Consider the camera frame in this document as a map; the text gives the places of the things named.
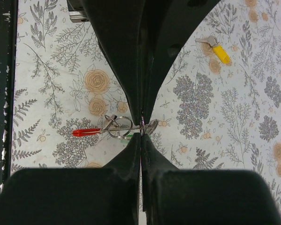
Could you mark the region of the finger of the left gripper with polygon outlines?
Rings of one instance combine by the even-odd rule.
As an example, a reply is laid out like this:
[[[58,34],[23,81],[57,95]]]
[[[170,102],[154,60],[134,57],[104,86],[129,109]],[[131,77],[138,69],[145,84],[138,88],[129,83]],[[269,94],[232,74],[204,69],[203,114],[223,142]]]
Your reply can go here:
[[[158,91],[189,37],[218,4],[216,0],[148,0],[142,116],[149,122]]]
[[[114,75],[120,83],[135,124],[141,121],[139,32],[142,0],[83,0],[83,8]]]

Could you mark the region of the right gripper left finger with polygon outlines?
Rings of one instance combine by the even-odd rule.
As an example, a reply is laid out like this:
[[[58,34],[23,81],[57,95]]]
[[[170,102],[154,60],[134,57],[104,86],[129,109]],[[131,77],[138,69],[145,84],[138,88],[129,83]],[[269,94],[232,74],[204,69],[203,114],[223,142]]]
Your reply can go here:
[[[0,225],[136,225],[141,136],[101,168],[22,169],[0,195]]]

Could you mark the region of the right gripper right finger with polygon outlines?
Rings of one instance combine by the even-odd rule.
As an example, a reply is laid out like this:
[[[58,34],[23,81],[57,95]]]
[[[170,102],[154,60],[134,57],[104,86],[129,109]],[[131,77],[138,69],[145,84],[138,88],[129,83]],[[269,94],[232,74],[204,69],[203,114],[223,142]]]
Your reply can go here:
[[[281,225],[268,185],[249,170],[186,170],[141,137],[143,210],[149,225]]]

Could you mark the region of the keyring with red tag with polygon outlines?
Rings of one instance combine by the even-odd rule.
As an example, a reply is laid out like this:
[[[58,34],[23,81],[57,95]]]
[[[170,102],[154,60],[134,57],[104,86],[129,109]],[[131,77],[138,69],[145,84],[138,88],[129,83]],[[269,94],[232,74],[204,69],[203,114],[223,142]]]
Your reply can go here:
[[[133,121],[126,116],[108,116],[105,115],[105,122],[101,128],[77,129],[71,132],[74,137],[83,137],[99,134],[108,134],[115,139],[123,139],[130,135],[131,132],[140,132],[141,135],[151,135],[158,127],[159,120],[154,119],[148,124],[144,121],[140,125],[135,126]]]

